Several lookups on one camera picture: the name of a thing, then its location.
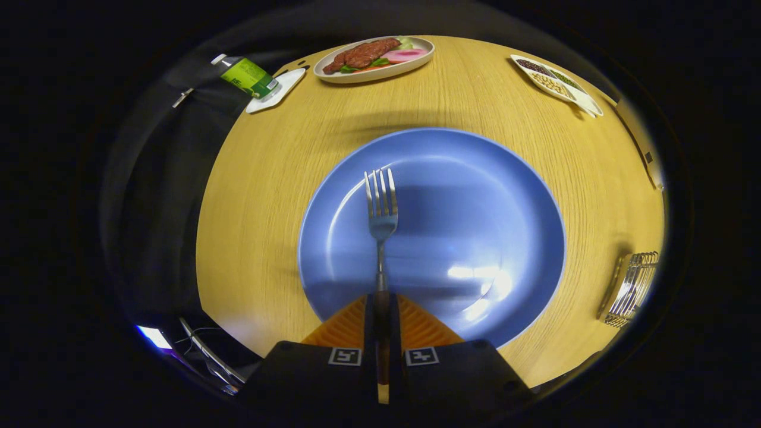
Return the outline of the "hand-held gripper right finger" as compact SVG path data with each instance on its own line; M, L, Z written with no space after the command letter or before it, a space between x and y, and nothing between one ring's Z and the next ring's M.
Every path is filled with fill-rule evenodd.
M490 341L467 341L407 296L391 295L389 338L389 403L400 411L518 411L533 402Z

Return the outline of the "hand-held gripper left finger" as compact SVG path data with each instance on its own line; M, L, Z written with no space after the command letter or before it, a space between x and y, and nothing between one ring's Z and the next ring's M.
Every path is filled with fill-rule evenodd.
M361 296L300 342L279 341L250 376L268 411L367 411L378 404L373 297Z

